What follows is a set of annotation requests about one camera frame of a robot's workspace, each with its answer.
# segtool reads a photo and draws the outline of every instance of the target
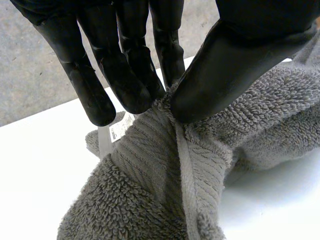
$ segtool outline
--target towel label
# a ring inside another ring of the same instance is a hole
[[[113,124],[109,127],[111,143],[114,143],[121,139],[125,134],[127,129],[134,123],[135,116],[129,112],[124,114],[121,121]]]

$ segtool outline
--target terry cloth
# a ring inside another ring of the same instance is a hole
[[[218,206],[233,167],[266,170],[320,145],[320,34],[199,122],[175,121],[173,91],[98,164],[59,240],[223,239]]]

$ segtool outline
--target fingertip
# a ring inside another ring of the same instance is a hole
[[[194,120],[193,115],[184,105],[183,97],[180,97],[176,93],[171,98],[170,110],[173,117],[182,124],[189,124]]]
[[[160,99],[166,94],[166,90],[156,73],[151,72],[150,74],[139,76],[139,79],[149,91],[152,101]]]
[[[152,106],[152,98],[148,90],[143,87],[137,96],[127,94],[127,97],[122,98],[122,105],[125,110],[131,114],[142,114]]]
[[[104,127],[113,122],[116,109],[92,68],[73,69],[70,81],[91,123]]]

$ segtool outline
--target black glove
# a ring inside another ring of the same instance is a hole
[[[230,105],[261,75],[299,51],[316,33],[320,0],[216,0],[220,20],[172,97],[183,123]]]
[[[55,51],[86,114],[97,126],[111,123],[116,111],[91,66],[77,21],[109,86],[132,114],[143,113],[165,93],[146,47],[149,6],[155,47],[167,86],[170,87],[185,71],[184,51],[178,38],[184,0],[11,2]]]

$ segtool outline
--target white table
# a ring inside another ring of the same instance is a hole
[[[78,99],[0,127],[1,240],[56,239],[99,162],[85,143],[95,129]],[[319,239],[320,150],[269,171],[233,175],[220,224],[229,240]]]

